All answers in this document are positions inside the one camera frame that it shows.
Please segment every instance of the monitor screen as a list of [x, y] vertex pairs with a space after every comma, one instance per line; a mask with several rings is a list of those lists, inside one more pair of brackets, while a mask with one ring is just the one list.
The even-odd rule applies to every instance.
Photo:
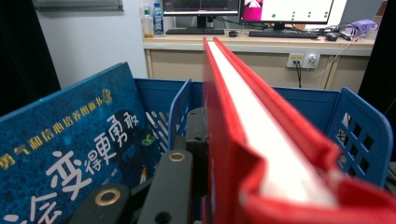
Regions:
[[333, 0], [241, 0], [241, 22], [327, 24]]
[[163, 0], [164, 16], [238, 15], [239, 0]]

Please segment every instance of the red book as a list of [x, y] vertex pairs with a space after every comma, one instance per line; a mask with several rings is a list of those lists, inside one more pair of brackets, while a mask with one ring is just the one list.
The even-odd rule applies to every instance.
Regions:
[[396, 223], [396, 200], [347, 177], [334, 142], [216, 37], [204, 46], [204, 223]]

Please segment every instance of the power outlet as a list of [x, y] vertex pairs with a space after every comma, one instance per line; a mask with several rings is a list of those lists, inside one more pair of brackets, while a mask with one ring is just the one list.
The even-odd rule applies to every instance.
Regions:
[[300, 66], [303, 66], [304, 56], [305, 56], [305, 54], [303, 54], [303, 53], [289, 54], [289, 59], [288, 59], [288, 62], [286, 63], [286, 66], [295, 68], [296, 64], [294, 62], [299, 62]]
[[320, 54], [317, 53], [306, 53], [304, 62], [303, 62], [303, 68], [318, 68], [318, 63], [320, 59]]

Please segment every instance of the wall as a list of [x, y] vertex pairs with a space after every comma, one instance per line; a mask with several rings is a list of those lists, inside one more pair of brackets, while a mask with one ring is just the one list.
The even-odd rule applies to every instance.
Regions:
[[36, 12], [62, 88], [121, 62], [148, 77], [140, 5], [123, 4], [124, 11]]
[[341, 22], [372, 20], [383, 0], [347, 0]]

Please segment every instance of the cabinet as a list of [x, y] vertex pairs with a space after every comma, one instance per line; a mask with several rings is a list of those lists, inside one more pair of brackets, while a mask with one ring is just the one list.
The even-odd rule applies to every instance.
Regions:
[[[318, 39], [217, 37], [272, 86], [298, 87], [295, 68], [286, 67], [290, 53], [320, 55], [316, 69], [302, 69], [302, 87], [340, 90], [347, 86], [357, 92], [373, 49], [373, 39], [335, 42]], [[203, 35], [166, 35], [144, 40], [148, 77], [202, 80]]]

